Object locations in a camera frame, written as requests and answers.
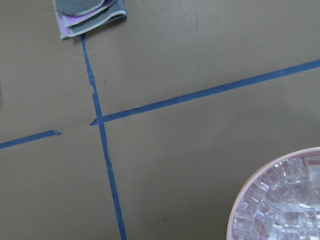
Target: tape strip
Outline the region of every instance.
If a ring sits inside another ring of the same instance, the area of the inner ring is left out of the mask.
[[[24,143],[39,140],[39,139],[44,139],[44,138],[51,137],[54,135],[59,135],[59,134],[61,134],[61,132],[56,131],[56,130],[49,130],[49,131],[40,132],[40,133],[33,134],[30,136],[25,136],[25,137],[21,137],[21,138],[15,139],[15,140],[0,143],[0,149],[9,148],[9,147],[12,147],[15,145],[24,144]]]
[[[117,218],[117,222],[118,222],[118,228],[120,231],[121,240],[127,240],[127,234],[126,234],[124,220],[122,217],[122,211],[121,211],[119,197],[118,197],[115,175],[114,175],[113,167],[112,167],[110,157],[109,157],[107,134],[106,134],[104,119],[103,119],[101,106],[100,106],[100,102],[99,102],[97,87],[96,87],[96,83],[95,83],[95,77],[92,72],[91,65],[90,65],[89,58],[88,58],[88,54],[87,54],[87,50],[86,50],[86,34],[85,33],[81,34],[81,43],[82,43],[84,60],[85,60],[86,70],[88,73],[89,83],[93,88],[93,93],[92,93],[93,104],[94,104],[94,108],[95,108],[97,124],[99,126],[101,143],[102,143],[105,164],[106,164],[106,169],[107,169],[108,178],[109,178],[109,184],[110,184],[110,188],[111,188],[111,194],[112,194],[112,198],[113,198],[115,214],[116,214],[116,218]]]
[[[188,93],[186,95],[173,97],[173,98],[170,98],[167,100],[158,101],[155,103],[144,105],[139,108],[133,108],[130,110],[120,111],[117,113],[113,113],[113,114],[104,116],[103,121],[106,123],[106,122],[109,122],[112,120],[122,119],[122,118],[128,117],[132,114],[141,114],[141,113],[148,112],[151,110],[168,107],[171,105],[183,103],[183,102],[190,101],[193,99],[198,99],[198,98],[226,92],[226,91],[233,90],[233,89],[242,88],[242,87],[249,86],[252,84],[265,82],[268,80],[284,77],[284,76],[291,75],[291,74],[296,74],[299,72],[303,72],[303,71],[307,71],[307,70],[319,68],[319,67],[320,67],[320,59],[315,60],[315,61],[306,62],[306,63],[300,64],[300,65],[291,66],[288,68],[272,71],[272,72],[265,73],[262,75],[253,76],[253,77],[249,77],[246,79],[234,81],[234,82],[223,84],[220,86],[215,86],[215,87],[211,87],[208,89]],[[96,124],[97,124],[97,119],[95,119],[93,122],[91,122],[90,126],[96,125]]]

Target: stack of cloths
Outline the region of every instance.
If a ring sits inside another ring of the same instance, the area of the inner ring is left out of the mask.
[[[52,0],[60,38],[71,38],[127,15],[123,0]]]

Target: bowl of ice cubes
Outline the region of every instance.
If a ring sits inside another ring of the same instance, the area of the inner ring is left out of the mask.
[[[227,240],[320,240],[320,147],[254,173],[236,197]]]

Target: washcloth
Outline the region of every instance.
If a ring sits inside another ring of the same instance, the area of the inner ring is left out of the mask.
[[[52,1],[61,39],[78,36],[103,24],[110,23],[127,15],[123,0],[104,0],[100,5],[96,4],[97,1],[93,1],[95,4],[89,5],[82,4],[82,0],[68,0],[68,4],[65,5],[65,10],[61,9],[63,6],[61,1]],[[81,3],[81,6],[76,7],[76,10],[70,10],[70,5],[72,4],[71,2],[75,6],[79,2]]]

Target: pink rim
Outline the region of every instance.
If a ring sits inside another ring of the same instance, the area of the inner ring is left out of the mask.
[[[271,168],[273,165],[286,160],[288,158],[293,158],[293,157],[306,157],[309,155],[314,155],[315,153],[318,153],[320,155],[320,147],[313,147],[313,148],[308,148],[308,149],[303,149],[300,151],[295,151],[293,153],[289,153],[287,155],[281,156],[269,163],[267,163],[266,165],[264,165],[263,167],[261,167],[259,170],[257,170],[251,177],[249,177],[249,179],[245,182],[245,184],[243,185],[243,187],[241,188],[240,192],[238,193],[238,195],[236,196],[236,199],[234,201],[232,210],[231,210],[231,214],[229,217],[229,222],[228,222],[228,227],[227,227],[227,231],[226,231],[226,239],[227,240],[231,240],[232,239],[232,223],[234,220],[234,215],[235,215],[235,211],[238,207],[238,204],[240,202],[240,200],[242,199],[242,197],[244,196],[245,192],[248,190],[248,188],[251,186],[251,184],[262,174],[264,173],[266,170],[268,170],[269,168]]]

